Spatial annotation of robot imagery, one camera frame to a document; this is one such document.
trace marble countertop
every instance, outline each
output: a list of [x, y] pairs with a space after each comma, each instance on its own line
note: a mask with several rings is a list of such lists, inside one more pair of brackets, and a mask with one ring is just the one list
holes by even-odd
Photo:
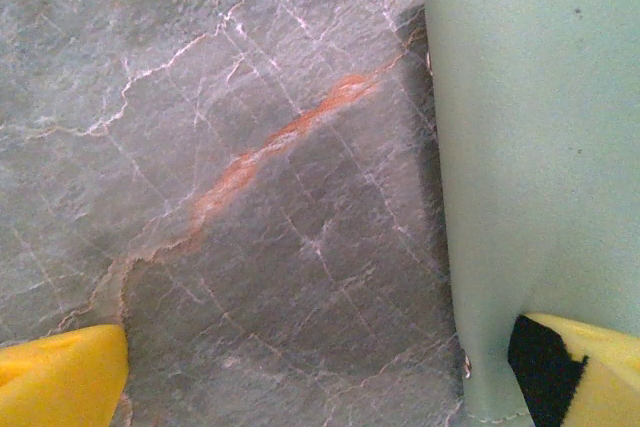
[[422, 0], [1, 0], [0, 345], [117, 426], [459, 425]]

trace white stitching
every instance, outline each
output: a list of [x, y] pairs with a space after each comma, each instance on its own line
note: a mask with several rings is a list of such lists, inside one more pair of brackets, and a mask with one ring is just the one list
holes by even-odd
[[510, 420], [517, 419], [518, 417], [525, 417], [525, 416], [528, 417], [531, 414], [529, 414], [529, 412], [517, 412], [517, 413], [515, 413], [513, 415], [509, 415], [507, 417], [502, 417], [501, 419], [495, 419], [495, 420], [492, 420], [492, 419], [481, 419], [480, 417], [476, 417], [473, 414], [467, 414], [467, 415], [469, 417], [471, 417], [472, 419], [477, 420], [481, 424], [500, 425], [500, 424], [502, 424], [504, 422], [509, 422]]

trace green leather case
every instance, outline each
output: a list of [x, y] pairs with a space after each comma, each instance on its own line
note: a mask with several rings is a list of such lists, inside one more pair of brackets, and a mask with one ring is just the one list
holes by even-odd
[[640, 0], [425, 11], [467, 410], [530, 425], [518, 314], [640, 335]]

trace metal rivet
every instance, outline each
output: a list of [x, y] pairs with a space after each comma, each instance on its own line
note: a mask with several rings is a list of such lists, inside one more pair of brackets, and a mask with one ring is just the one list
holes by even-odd
[[468, 379], [469, 377], [471, 377], [471, 361], [469, 360], [469, 357], [467, 357], [467, 354], [464, 355], [464, 378]]
[[433, 77], [433, 70], [431, 70], [431, 53], [429, 51], [427, 51], [427, 69], [431, 77]]

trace yellow and black object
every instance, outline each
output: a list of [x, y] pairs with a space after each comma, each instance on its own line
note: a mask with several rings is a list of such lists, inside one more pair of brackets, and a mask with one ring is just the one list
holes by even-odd
[[521, 315], [509, 364], [536, 427], [640, 426], [640, 338]]

